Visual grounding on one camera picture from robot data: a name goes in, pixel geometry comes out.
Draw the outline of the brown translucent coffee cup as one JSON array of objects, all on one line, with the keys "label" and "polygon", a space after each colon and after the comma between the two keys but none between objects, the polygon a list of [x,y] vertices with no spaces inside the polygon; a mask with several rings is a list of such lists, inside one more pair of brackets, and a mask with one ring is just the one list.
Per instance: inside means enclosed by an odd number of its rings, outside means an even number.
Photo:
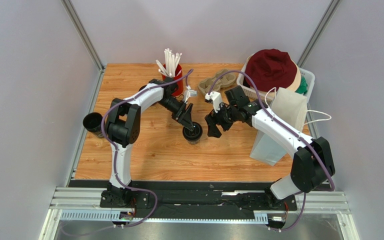
[{"label": "brown translucent coffee cup", "polygon": [[195,135],[195,136],[185,136],[185,139],[187,142],[191,145],[195,145],[200,142],[201,136],[200,135]]}]

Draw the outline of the white paper bag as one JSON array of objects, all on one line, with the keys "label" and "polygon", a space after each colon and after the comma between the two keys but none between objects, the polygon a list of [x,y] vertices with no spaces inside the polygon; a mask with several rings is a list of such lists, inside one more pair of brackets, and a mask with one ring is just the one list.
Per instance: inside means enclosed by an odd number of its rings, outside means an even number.
[{"label": "white paper bag", "polygon": [[293,157],[299,147],[305,146],[299,137],[312,142],[303,132],[305,125],[315,122],[305,122],[308,113],[325,115],[319,122],[332,118],[325,112],[310,110],[306,96],[279,88],[269,107],[258,110],[251,118],[251,125],[258,132],[249,157],[271,166],[285,155]]}]

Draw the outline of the black coffee cup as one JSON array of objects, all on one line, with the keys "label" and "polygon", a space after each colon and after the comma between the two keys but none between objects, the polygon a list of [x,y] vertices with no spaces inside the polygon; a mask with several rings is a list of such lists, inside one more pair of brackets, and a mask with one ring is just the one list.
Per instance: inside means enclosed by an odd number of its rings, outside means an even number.
[{"label": "black coffee cup", "polygon": [[82,125],[89,133],[102,139],[104,137],[101,127],[102,120],[103,116],[100,113],[91,112],[83,118]]}]

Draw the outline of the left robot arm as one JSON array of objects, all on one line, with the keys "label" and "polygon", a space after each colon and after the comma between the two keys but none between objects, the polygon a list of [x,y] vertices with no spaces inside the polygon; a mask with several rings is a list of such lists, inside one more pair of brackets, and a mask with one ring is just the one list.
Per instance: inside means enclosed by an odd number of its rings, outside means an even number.
[{"label": "left robot arm", "polygon": [[171,117],[182,125],[183,137],[194,144],[201,138],[201,125],[192,120],[193,104],[178,100],[172,94],[178,89],[177,80],[166,77],[164,80],[152,79],[139,92],[127,99],[115,98],[105,113],[102,133],[111,144],[112,170],[107,190],[102,196],[113,197],[121,202],[131,198],[131,155],[133,144],[141,130],[141,115],[154,104],[163,106],[171,112]]}]

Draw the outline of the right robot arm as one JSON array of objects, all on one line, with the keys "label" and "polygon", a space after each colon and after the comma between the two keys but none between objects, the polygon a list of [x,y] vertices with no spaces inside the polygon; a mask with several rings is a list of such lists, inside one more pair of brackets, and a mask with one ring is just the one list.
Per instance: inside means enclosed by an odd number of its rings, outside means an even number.
[{"label": "right robot arm", "polygon": [[264,133],[280,145],[292,157],[291,172],[265,189],[268,201],[278,203],[285,198],[309,193],[328,181],[330,191],[335,190],[333,175],[335,166],[331,147],[323,137],[313,138],[293,128],[277,117],[261,99],[250,101],[240,86],[225,92],[228,102],[217,91],[205,95],[212,104],[212,111],[205,116],[209,137],[220,138],[233,123],[242,122]]}]

